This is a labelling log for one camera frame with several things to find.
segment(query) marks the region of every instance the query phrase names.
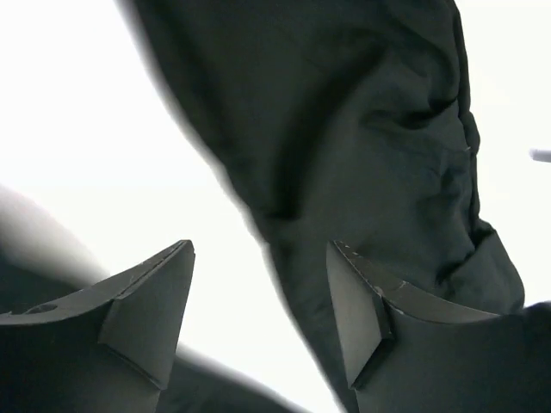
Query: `angled black bracket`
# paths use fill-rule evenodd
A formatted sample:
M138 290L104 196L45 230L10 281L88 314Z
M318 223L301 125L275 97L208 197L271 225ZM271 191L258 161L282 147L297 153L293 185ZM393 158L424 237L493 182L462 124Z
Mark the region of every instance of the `angled black bracket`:
M0 315L0 411L154 413L194 261L181 241L92 287Z
M344 243L327 248L344 366L360 411L551 411L551 304L497 315L440 299Z

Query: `black fabric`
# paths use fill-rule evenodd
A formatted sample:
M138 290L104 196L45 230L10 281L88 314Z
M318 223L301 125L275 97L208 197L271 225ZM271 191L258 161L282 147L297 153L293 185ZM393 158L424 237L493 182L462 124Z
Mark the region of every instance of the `black fabric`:
M260 385L236 380L230 373L180 355L170 376L170 387L159 399L158 413L291 413Z
M288 308L347 411L329 239L456 303L523 307L518 273L479 218L480 137L451 0L130 4L182 114L269 243Z

